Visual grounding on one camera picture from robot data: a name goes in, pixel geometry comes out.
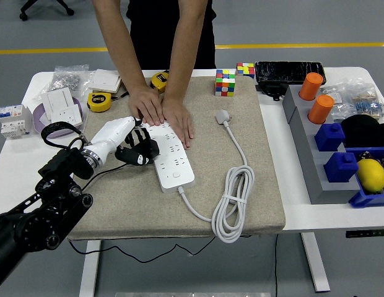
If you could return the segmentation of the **person's left hand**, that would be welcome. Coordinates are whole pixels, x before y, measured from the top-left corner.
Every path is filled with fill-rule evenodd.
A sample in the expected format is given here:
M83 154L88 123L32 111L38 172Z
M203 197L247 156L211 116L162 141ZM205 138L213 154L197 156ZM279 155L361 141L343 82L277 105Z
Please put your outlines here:
M194 130L190 112L184 106L183 100L166 95L162 100L162 114L183 147L190 148L191 140L194 139Z

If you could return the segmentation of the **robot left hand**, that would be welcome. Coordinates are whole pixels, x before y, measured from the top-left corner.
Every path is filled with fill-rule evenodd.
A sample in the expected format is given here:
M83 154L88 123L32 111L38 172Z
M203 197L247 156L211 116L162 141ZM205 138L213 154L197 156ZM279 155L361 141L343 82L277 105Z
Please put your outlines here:
M159 147L142 121L128 116L107 122L82 150L94 169L102 167L111 153L126 164L143 166L153 163L159 155Z

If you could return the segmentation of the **person's right hand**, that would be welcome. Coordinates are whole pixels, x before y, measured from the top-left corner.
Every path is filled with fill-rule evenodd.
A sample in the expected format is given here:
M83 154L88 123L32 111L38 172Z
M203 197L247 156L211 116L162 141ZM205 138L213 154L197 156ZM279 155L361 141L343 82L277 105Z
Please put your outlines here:
M164 122L162 105L156 90L147 85L130 87L129 109L131 114L138 119L144 120L150 126L159 126Z

